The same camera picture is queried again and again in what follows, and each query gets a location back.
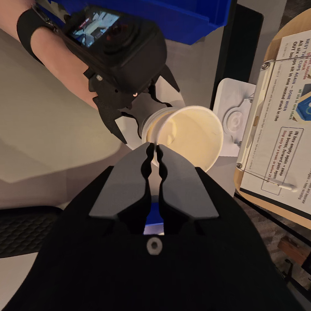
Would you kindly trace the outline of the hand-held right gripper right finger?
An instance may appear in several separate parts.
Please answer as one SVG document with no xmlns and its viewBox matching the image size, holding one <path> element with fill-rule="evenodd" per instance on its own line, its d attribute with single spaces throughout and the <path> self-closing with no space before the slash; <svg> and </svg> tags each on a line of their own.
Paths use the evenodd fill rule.
<svg viewBox="0 0 311 311">
<path fill-rule="evenodd" d="M 195 166 L 186 158 L 159 144 L 156 147 L 161 183 L 159 212 L 165 235 L 196 233 L 197 222 L 215 220 L 219 213 Z"/>
</svg>

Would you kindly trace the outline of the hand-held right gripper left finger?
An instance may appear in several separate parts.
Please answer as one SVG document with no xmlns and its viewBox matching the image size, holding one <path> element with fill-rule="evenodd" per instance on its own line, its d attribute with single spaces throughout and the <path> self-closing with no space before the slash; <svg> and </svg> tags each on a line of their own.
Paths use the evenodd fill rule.
<svg viewBox="0 0 311 311">
<path fill-rule="evenodd" d="M 149 176 L 154 143 L 126 154 L 111 170 L 89 216 L 123 223 L 131 234 L 143 234 L 151 210 Z"/>
</svg>

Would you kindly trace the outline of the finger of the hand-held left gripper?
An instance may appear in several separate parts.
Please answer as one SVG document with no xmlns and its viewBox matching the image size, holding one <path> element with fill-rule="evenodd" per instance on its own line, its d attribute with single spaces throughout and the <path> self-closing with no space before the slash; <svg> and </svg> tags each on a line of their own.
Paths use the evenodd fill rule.
<svg viewBox="0 0 311 311">
<path fill-rule="evenodd" d="M 121 117 L 117 119 L 117 126 L 121 131 L 126 146 L 141 146 L 143 144 L 138 120 L 131 114 L 121 111 Z"/>
</svg>

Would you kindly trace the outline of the stack of nested white cups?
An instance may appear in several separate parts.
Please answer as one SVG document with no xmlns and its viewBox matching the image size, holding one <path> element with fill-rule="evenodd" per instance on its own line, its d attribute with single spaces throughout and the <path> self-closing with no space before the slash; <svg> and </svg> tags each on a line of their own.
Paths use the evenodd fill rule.
<svg viewBox="0 0 311 311">
<path fill-rule="evenodd" d="M 149 117 L 147 117 L 142 126 L 142 134 L 141 134 L 142 143 L 144 144 L 148 142 L 147 133 L 151 129 L 153 124 L 156 124 L 165 115 L 171 114 L 175 111 L 177 111 L 177 108 L 174 108 L 174 107 L 162 108 L 154 112 L 153 114 L 151 114 Z"/>
</svg>

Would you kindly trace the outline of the blue plastic bin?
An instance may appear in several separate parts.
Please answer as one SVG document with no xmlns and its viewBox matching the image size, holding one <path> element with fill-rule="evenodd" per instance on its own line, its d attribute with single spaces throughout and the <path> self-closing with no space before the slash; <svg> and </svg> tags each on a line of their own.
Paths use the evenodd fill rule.
<svg viewBox="0 0 311 311">
<path fill-rule="evenodd" d="M 226 26 L 231 0 L 59 0 L 71 14 L 87 5 L 139 16 L 154 21 L 168 40 L 192 45 L 212 31 Z"/>
<path fill-rule="evenodd" d="M 159 203 L 151 203 L 150 212 L 147 216 L 145 227 L 163 225 L 164 221 L 160 215 Z"/>
</svg>

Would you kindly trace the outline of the person's left hand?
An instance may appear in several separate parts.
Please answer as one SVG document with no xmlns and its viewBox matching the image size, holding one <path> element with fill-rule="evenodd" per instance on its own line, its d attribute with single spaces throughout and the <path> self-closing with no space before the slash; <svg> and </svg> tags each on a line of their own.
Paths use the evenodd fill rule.
<svg viewBox="0 0 311 311">
<path fill-rule="evenodd" d="M 89 91 L 89 81 L 84 75 L 88 66 L 67 48 L 59 36 L 42 27 L 33 33 L 30 45 L 34 55 L 69 91 L 98 110 L 93 101 L 97 94 Z"/>
</svg>

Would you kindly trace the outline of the white board stand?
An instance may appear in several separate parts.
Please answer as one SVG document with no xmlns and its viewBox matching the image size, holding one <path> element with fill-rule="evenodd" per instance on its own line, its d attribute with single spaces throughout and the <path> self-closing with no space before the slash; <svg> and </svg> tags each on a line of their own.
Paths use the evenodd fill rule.
<svg viewBox="0 0 311 311">
<path fill-rule="evenodd" d="M 220 119 L 224 132 L 220 156 L 238 156 L 255 88 L 254 84 L 231 78 L 220 81 L 213 105 L 213 112 Z"/>
</svg>

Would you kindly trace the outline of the black wristband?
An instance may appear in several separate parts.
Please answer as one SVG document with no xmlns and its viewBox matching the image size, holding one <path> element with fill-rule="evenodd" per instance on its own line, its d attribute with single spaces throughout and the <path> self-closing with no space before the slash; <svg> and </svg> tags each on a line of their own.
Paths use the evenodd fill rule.
<svg viewBox="0 0 311 311">
<path fill-rule="evenodd" d="M 31 38 L 33 33 L 42 27 L 48 28 L 53 32 L 60 29 L 61 20 L 53 15 L 51 12 L 35 3 L 32 7 L 23 12 L 17 21 L 17 34 L 19 41 L 25 50 L 39 63 L 43 64 L 41 60 L 33 53 L 31 48 Z"/>
</svg>

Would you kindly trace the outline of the black textured pad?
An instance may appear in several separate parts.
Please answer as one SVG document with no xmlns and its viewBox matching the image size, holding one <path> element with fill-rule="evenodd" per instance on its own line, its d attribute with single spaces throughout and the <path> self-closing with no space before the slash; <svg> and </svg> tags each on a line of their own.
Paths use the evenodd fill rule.
<svg viewBox="0 0 311 311">
<path fill-rule="evenodd" d="M 0 210 L 0 258 L 37 253 L 63 209 L 53 206 Z"/>
</svg>

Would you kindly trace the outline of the wooden instruction board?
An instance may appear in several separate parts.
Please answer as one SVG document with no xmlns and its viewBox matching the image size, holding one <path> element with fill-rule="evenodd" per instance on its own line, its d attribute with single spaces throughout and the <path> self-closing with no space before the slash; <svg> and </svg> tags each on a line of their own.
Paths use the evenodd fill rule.
<svg viewBox="0 0 311 311">
<path fill-rule="evenodd" d="M 237 190 L 310 220 L 310 9 L 272 39 L 237 160 Z"/>
</svg>

